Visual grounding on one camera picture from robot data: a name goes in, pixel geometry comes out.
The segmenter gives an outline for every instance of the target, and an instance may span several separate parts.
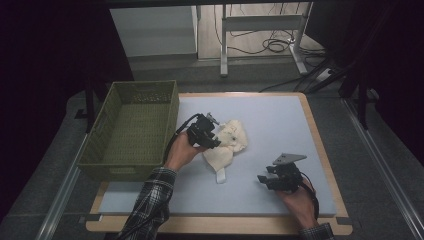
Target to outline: green plastic basket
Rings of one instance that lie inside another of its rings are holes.
[[[78,167],[98,181],[146,180],[164,163],[178,107],[176,81],[112,83]]]

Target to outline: plaid sleeve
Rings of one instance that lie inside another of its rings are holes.
[[[176,172],[168,168],[161,167],[152,171],[119,234],[120,239],[156,238],[159,226],[169,219],[168,201],[172,195],[175,178]]]
[[[331,225],[329,223],[324,223],[313,228],[302,229],[299,234],[304,240],[335,240],[333,230],[331,230]]]

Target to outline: hand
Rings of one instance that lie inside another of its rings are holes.
[[[312,189],[311,184],[306,179],[303,179],[303,182]],[[286,193],[283,191],[275,192],[294,215],[302,229],[308,229],[319,225],[314,216],[314,204],[312,199],[303,187],[299,187],[294,193]]]
[[[187,132],[181,132],[178,134],[171,146],[171,149],[169,150],[168,159],[166,160],[164,167],[178,171],[181,167],[191,162],[194,156],[200,152],[204,152],[205,150],[205,147],[191,146],[188,142]]]

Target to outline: white cloth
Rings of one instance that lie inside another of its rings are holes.
[[[211,165],[217,174],[217,182],[224,183],[225,167],[233,161],[235,152],[239,152],[247,147],[247,136],[243,125],[239,120],[230,120],[222,124],[221,130],[216,134],[221,144],[203,152],[206,161]]]

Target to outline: person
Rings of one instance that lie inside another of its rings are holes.
[[[204,147],[190,145],[186,132],[181,132],[177,136],[163,167],[154,169],[148,180],[144,182],[134,208],[117,239],[153,240],[156,238],[160,225],[169,219],[168,202],[172,197],[178,171],[190,163],[198,153],[205,150]],[[316,221],[314,206],[306,190],[299,188],[292,194],[276,191],[276,194],[301,226],[299,235],[302,239],[334,239],[330,224],[319,225]]]

